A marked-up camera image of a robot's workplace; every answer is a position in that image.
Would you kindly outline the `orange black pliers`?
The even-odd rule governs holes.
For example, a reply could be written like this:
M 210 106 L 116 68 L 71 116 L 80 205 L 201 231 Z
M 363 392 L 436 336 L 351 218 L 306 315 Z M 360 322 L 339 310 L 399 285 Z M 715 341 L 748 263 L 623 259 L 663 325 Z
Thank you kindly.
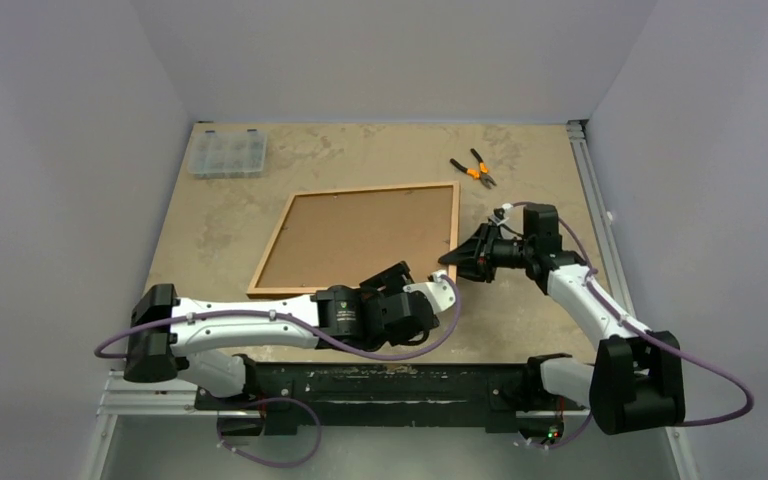
M 458 162 L 455 158 L 450 158 L 449 163 L 461 173 L 478 181 L 485 188 L 493 189 L 494 187 L 496 187 L 497 183 L 494 180 L 494 178 L 490 175 L 489 169 L 487 168 L 484 162 L 484 159 L 480 155 L 480 153 L 475 148 L 471 148 L 470 153 L 477 162 L 476 168 L 466 167 L 460 162 Z

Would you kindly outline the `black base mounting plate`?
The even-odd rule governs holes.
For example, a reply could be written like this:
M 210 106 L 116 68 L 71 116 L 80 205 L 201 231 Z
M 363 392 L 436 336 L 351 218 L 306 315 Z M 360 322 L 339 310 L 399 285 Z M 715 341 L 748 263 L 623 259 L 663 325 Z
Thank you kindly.
M 537 435 L 583 411 L 537 384 L 527 364 L 248 364 L 237 396 L 200 387 L 198 411 L 226 418 L 231 435 L 294 435 L 301 426 L 481 428 Z

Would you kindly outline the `aluminium rail frame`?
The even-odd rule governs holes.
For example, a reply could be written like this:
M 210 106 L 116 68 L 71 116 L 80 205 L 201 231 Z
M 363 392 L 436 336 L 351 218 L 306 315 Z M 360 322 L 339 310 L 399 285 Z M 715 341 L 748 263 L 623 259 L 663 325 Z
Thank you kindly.
M 443 127 L 454 128 L 451 135 L 466 135 L 461 130 L 467 127 L 450 125 L 431 125 L 431 124 L 334 124 L 340 128 L 349 128 L 357 132 L 341 133 L 338 137 L 354 139 L 360 135 L 360 131 L 372 132 L 373 138 L 381 131 L 402 129 L 407 132 L 409 128 L 431 128 L 432 130 L 441 130 Z M 268 133 L 269 138 L 277 138 L 283 131 L 289 132 L 290 136 L 295 135 L 296 131 L 303 126 L 313 128 L 314 124 L 264 124 L 255 127 L 254 124 L 243 123 L 217 123 L 212 121 L 199 121 L 193 126 L 191 139 L 195 134 L 207 130 L 217 130 L 222 132 L 241 132 L 247 129 L 257 129 Z M 565 127 L 570 142 L 572 156 L 578 169 L 578 176 L 581 181 L 582 195 L 586 200 L 588 214 L 593 223 L 593 229 L 597 238 L 596 242 L 602 255 L 603 265 L 606 269 L 606 278 L 608 284 L 615 294 L 621 295 L 621 300 L 617 303 L 628 312 L 634 313 L 633 300 L 630 294 L 628 276 L 621 259 L 618 243 L 616 241 L 614 220 L 609 215 L 605 205 L 601 186 L 596 179 L 596 169 L 591 158 L 591 152 L 588 146 L 587 128 L 582 126 L 582 121 L 570 121 Z M 194 407 L 194 400 L 197 390 L 200 387 L 187 384 L 181 380 L 170 380 L 159 384 L 139 384 L 128 383 L 125 381 L 122 372 L 113 371 L 110 373 L 109 380 L 105 385 L 101 404 L 98 410 L 98 420 L 96 425 L 95 446 L 92 447 L 92 455 L 87 460 L 80 479 L 123 479 L 124 476 L 117 476 L 111 472 L 121 459 L 115 455 L 113 447 L 119 446 L 121 440 L 119 437 L 124 435 L 124 426 L 128 418 L 169 418 L 172 420 L 184 420 L 186 418 L 211 419 L 222 422 L 226 419 L 216 412 L 198 411 Z M 419 428 L 419 427 L 345 427 L 345 428 L 404 428 L 404 429 L 444 429 L 444 428 Z M 684 429 L 675 426 L 665 427 L 662 431 L 649 430 L 649 434 L 656 435 L 658 440 L 663 438 L 669 445 L 670 453 L 665 453 L 667 447 L 658 447 L 661 450 L 653 450 L 652 455 L 661 462 L 666 462 L 670 467 L 664 467 L 667 473 L 664 475 L 673 479 L 702 479 L 698 472 L 695 458 L 690 451 L 690 445 L 686 439 Z

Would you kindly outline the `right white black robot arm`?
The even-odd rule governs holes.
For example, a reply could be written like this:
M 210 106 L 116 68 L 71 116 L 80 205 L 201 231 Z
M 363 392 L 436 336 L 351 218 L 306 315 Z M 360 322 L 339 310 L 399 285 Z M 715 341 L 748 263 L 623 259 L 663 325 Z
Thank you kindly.
M 520 235 L 503 236 L 508 209 L 500 207 L 438 262 L 473 282 L 492 282 L 500 268 L 524 271 L 594 345 L 592 364 L 563 355 L 530 359 L 536 371 L 521 381 L 524 399 L 544 407 L 558 396 L 566 397 L 589 409 L 608 435 L 682 423 L 685 395 L 675 336 L 649 329 L 607 295 L 588 259 L 564 248 L 560 230 L 566 223 L 555 206 L 519 206 Z

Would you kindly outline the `clear plastic organizer box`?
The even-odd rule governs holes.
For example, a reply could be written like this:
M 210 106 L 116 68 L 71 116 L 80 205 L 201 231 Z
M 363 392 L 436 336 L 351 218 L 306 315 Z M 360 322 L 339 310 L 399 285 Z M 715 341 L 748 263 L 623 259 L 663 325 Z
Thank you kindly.
M 267 134 L 207 130 L 191 139 L 187 171 L 198 179 L 258 177 L 264 170 Z

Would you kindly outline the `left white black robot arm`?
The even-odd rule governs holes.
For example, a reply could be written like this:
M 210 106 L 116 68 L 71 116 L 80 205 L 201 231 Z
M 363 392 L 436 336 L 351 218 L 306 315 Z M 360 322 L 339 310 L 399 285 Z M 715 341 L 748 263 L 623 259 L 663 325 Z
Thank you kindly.
M 137 384 L 181 379 L 244 409 L 257 399 L 254 366 L 228 348 L 284 346 L 337 350 L 380 360 L 380 349 L 418 346 L 457 303 L 442 270 L 416 282 L 401 262 L 358 287 L 335 285 L 272 301 L 213 303 L 155 284 L 131 314 L 124 378 Z

